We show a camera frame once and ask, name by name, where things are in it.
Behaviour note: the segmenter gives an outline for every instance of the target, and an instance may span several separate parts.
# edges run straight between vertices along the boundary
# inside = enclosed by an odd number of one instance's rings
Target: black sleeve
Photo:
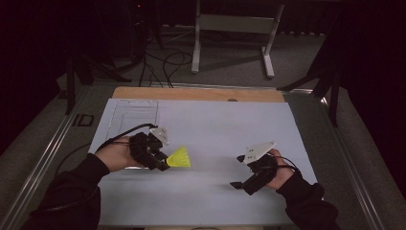
[[[316,183],[310,185],[294,173],[278,190],[286,199],[286,213],[302,230],[336,230],[337,209],[323,201],[324,188]]]
[[[22,229],[97,229],[101,212],[98,184],[110,171],[94,154],[50,184]]]

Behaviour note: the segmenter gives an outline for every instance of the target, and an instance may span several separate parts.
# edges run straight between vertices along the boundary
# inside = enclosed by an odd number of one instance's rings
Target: table leg
[[[274,43],[275,35],[280,23],[281,15],[283,12],[284,5],[278,5],[277,13],[272,22],[271,32],[269,33],[269,40],[266,47],[262,47],[263,63],[265,65],[266,77],[273,79],[275,77],[274,68],[272,67],[271,57],[269,52],[271,51],[272,43]]]
[[[200,0],[196,0],[196,22],[194,27],[194,49],[192,58],[192,73],[199,72],[200,62]]]

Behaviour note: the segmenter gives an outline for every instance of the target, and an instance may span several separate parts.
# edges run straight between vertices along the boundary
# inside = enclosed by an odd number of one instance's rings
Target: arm
[[[128,142],[124,137],[120,142]],[[98,184],[103,176],[129,166],[140,166],[127,145],[109,145],[86,158],[50,184],[37,209],[22,229],[97,229],[101,211]]]
[[[275,149],[271,149],[270,153],[281,156]],[[277,158],[277,161],[279,165],[286,165],[281,158]],[[285,198],[285,211],[300,229],[340,229],[335,222],[338,211],[332,204],[322,200],[325,190],[320,184],[310,185],[292,170],[281,168],[266,186]]]

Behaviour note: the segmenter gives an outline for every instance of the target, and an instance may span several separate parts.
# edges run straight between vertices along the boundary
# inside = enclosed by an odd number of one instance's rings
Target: yellow object
[[[171,167],[190,167],[191,160],[189,159],[186,147],[181,146],[172,155],[167,158],[167,164]]]

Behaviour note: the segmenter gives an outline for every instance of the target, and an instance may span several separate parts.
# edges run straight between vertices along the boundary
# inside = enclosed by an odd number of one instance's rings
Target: white stand
[[[280,18],[284,5],[278,5],[278,10],[274,18],[247,17],[247,16],[228,16],[212,15],[200,13],[200,0],[196,0],[196,24],[195,24],[195,41],[192,58],[192,73],[199,72],[200,62],[200,31],[227,31],[227,32],[245,32],[269,35],[269,41],[266,47],[262,47],[263,62],[266,69],[266,76],[274,78],[275,73],[272,67],[269,52],[274,42]]]

